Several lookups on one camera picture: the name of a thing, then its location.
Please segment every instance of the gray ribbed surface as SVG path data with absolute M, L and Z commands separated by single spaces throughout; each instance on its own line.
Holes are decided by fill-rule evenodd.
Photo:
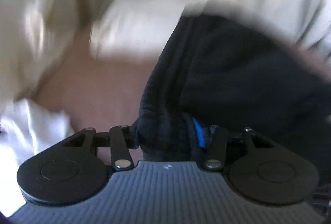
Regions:
M 114 174 L 102 192 L 61 208 L 24 205 L 10 220 L 24 224 L 222 223 L 320 224 L 308 204 L 263 207 L 236 195 L 220 174 L 194 162 L 144 162 Z

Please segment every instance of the black circular disc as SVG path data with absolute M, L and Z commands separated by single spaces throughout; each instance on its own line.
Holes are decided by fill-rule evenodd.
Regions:
M 229 180 L 249 199 L 288 205 L 311 194 L 319 175 L 315 166 L 291 151 L 257 148 L 231 165 Z
M 69 205 L 98 192 L 107 182 L 107 170 L 89 152 L 58 147 L 24 162 L 17 172 L 17 182 L 30 202 Z

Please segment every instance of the black garment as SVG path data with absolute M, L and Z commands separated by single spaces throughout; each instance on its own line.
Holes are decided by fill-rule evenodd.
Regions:
M 328 172 L 329 114 L 331 86 L 269 38 L 223 17 L 183 16 L 145 87 L 137 132 L 145 159 L 186 161 L 199 151 L 189 115 L 249 126 Z

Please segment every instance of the brown floor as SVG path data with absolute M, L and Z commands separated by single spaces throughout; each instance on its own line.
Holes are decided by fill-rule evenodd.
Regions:
M 45 79 L 35 102 L 50 111 L 64 110 L 75 131 L 97 132 L 131 125 L 138 117 L 140 98 L 157 59 L 133 63 L 128 59 L 95 60 L 89 56 L 90 27 L 83 29 L 64 61 Z M 141 150 L 131 151 L 135 163 Z

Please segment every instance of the beige curtain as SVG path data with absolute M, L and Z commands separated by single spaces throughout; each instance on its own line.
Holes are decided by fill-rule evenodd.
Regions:
M 33 89 L 112 0 L 0 0 L 0 113 Z

